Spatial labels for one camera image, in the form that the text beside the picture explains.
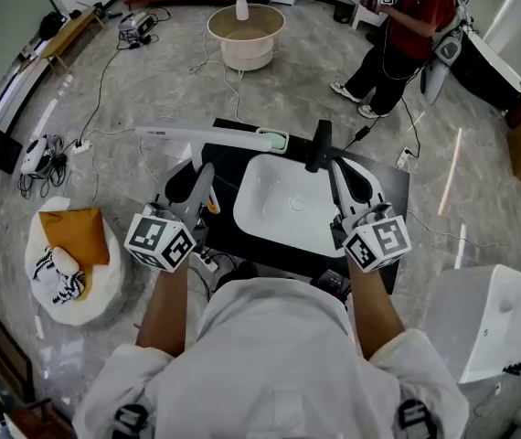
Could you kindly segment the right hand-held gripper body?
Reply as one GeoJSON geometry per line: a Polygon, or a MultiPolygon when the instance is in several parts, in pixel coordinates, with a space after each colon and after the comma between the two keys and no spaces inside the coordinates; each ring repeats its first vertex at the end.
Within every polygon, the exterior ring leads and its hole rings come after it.
{"type": "Polygon", "coordinates": [[[336,216],[331,232],[335,247],[342,248],[364,273],[389,266],[411,251],[405,220],[389,202],[360,217],[336,216]]]}

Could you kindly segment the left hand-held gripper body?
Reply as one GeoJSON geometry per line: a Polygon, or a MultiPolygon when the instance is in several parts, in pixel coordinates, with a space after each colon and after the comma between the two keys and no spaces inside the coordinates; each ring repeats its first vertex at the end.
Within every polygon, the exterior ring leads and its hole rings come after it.
{"type": "Polygon", "coordinates": [[[200,252],[207,237],[207,225],[200,218],[201,205],[176,215],[155,202],[135,213],[124,248],[142,265],[175,272],[192,253],[200,252]]]}

